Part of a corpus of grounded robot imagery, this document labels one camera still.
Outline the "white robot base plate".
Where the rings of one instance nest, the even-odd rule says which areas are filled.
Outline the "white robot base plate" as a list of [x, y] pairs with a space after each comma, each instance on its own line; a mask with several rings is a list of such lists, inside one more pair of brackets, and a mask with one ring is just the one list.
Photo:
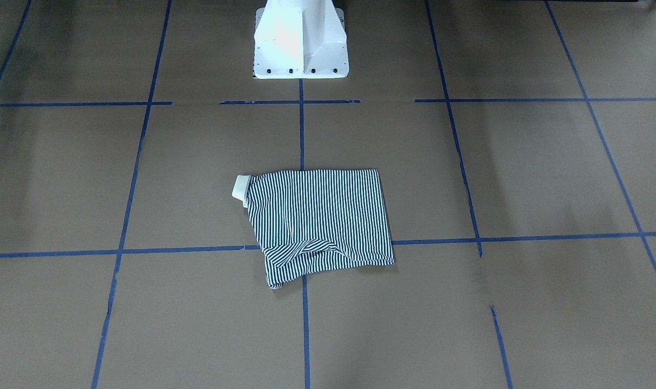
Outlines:
[[267, 1], [255, 12], [257, 79], [348, 77], [347, 28], [333, 1]]

